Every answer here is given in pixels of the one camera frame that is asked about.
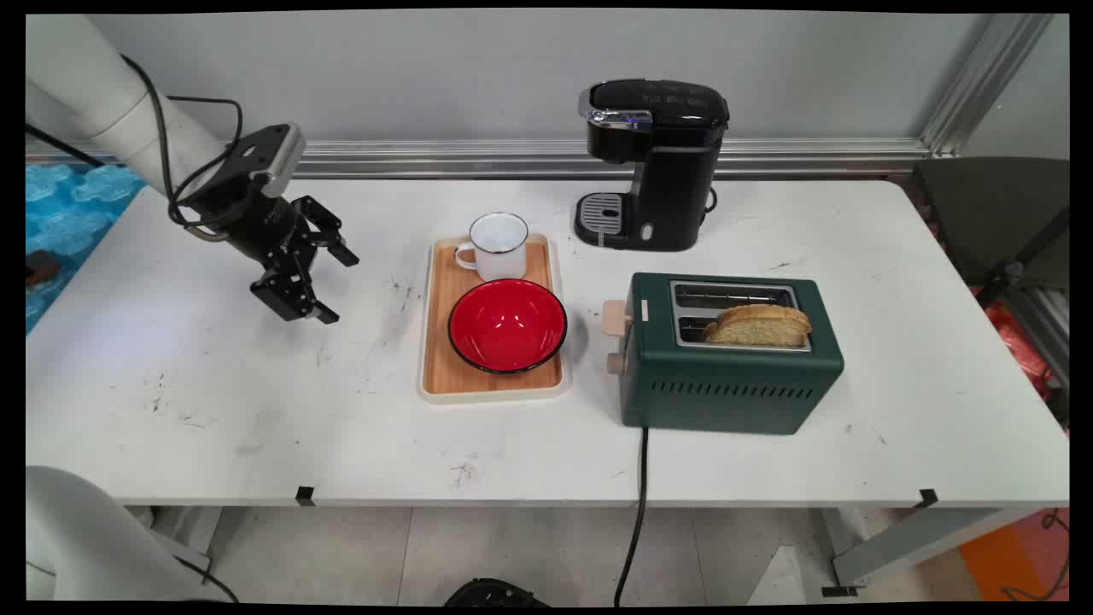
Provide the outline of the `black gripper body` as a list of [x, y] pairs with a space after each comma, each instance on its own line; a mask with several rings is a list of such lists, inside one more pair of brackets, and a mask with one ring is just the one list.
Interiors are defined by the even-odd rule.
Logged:
[[298, 220], [295, 206], [283, 197], [266, 197], [246, 175], [205, 184], [184, 199], [207, 221], [208, 229], [225, 234], [226, 243], [262, 267], [283, 248]]

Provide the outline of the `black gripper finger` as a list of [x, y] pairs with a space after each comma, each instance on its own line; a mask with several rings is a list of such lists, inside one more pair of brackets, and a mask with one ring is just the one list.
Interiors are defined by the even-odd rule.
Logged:
[[262, 258], [265, 272], [249, 289], [267, 308], [284, 320], [317, 319], [325, 326], [339, 322], [340, 315], [318, 300], [313, 288], [312, 264], [316, 252], [270, 252]]
[[295, 225], [290, 233], [290, 267], [312, 268], [318, 250], [327, 249], [343, 267], [359, 265], [359, 256], [348, 248], [341, 234], [342, 221], [312, 196], [290, 203]]

